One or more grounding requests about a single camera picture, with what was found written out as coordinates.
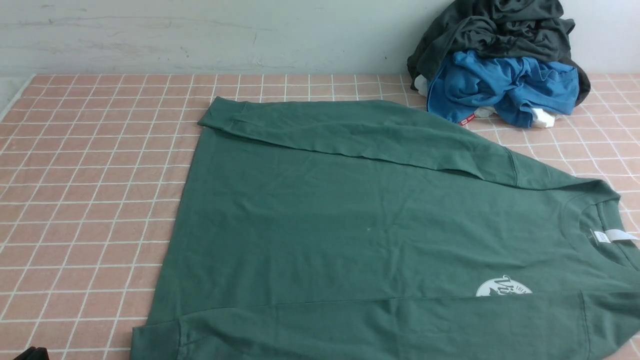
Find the shirt tag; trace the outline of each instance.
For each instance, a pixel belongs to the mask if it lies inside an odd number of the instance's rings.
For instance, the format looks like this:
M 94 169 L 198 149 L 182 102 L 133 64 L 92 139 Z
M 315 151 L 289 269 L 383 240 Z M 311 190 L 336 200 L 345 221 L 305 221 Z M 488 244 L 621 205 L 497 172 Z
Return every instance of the shirt tag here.
M 610 243 L 609 237 L 605 233 L 601 233 L 600 231 L 594 231 L 593 236 L 595 236 L 596 240 L 601 243 Z
M 631 234 L 628 234 L 628 233 L 625 233 L 624 231 L 618 230 L 618 229 L 606 230 L 604 233 L 605 233 L 606 237 L 609 239 L 609 241 L 618 241 L 618 240 L 635 240 L 635 241 L 638 241 L 638 240 L 640 240 L 639 238 L 636 238 L 635 236 L 633 236 Z

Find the dark gray garment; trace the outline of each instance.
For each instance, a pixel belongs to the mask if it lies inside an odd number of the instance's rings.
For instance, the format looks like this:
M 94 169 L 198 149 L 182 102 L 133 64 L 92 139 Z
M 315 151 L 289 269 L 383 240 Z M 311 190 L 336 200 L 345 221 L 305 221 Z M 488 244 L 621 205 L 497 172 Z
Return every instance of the dark gray garment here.
M 412 79 L 422 74 L 432 81 L 448 53 L 467 49 L 486 58 L 560 61 L 578 70 L 578 105 L 591 83 L 571 60 L 569 33 L 575 23 L 560 19 L 563 13 L 558 0 L 455 0 L 424 33 L 407 59 L 407 69 Z

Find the crew neck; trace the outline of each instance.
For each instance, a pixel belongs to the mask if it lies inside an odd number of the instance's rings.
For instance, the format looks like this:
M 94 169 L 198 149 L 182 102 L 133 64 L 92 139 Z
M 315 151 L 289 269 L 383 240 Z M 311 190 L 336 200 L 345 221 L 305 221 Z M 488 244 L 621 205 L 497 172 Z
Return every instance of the crew neck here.
M 612 272 L 623 272 L 626 274 L 640 273 L 640 249 L 631 240 L 618 240 L 610 243 L 600 243 L 594 236 L 585 234 L 580 229 L 580 221 L 583 219 L 585 211 L 591 206 L 595 206 L 595 211 L 601 224 L 594 225 L 592 231 L 606 231 L 619 229 L 624 231 L 618 201 L 620 196 L 603 186 L 601 182 L 595 183 L 594 187 L 571 198 L 563 207 L 561 228 L 563 236 L 570 242 L 570 245 L 584 255 L 586 259 L 606 264 Z M 624 260 L 613 261 L 597 249 L 597 246 L 612 247 L 618 249 L 624 255 Z

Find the crumpled clothing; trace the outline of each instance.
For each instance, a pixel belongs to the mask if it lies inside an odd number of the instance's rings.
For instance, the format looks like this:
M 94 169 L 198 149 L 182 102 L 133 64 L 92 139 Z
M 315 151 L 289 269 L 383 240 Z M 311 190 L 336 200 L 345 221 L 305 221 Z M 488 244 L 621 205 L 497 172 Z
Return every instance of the crumpled clothing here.
M 574 101 L 579 105 L 591 83 L 571 60 L 569 34 L 575 23 L 561 19 L 563 14 L 559 0 L 455 0 L 423 34 L 407 69 L 412 79 L 422 74 L 433 81 L 447 55 L 468 49 L 485 58 L 559 61 L 578 70 L 580 91 Z
M 482 106 L 518 127 L 532 127 L 533 108 L 570 114 L 579 91 L 576 68 L 534 58 L 480 58 L 459 51 L 443 62 L 429 84 L 427 110 L 460 122 Z

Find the pink grid mat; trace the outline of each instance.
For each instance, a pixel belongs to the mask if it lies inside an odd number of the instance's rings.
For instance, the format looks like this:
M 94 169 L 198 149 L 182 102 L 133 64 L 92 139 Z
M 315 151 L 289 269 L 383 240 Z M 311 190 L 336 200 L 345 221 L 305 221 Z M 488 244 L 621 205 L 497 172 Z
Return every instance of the pink grid mat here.
M 553 129 L 467 127 L 622 194 L 640 231 L 640 74 L 592 74 Z M 0 122 L 0 359 L 127 359 L 143 324 L 199 134 L 214 97 L 386 99 L 424 108 L 404 76 L 36 76 Z M 640 360 L 640 337 L 613 358 Z

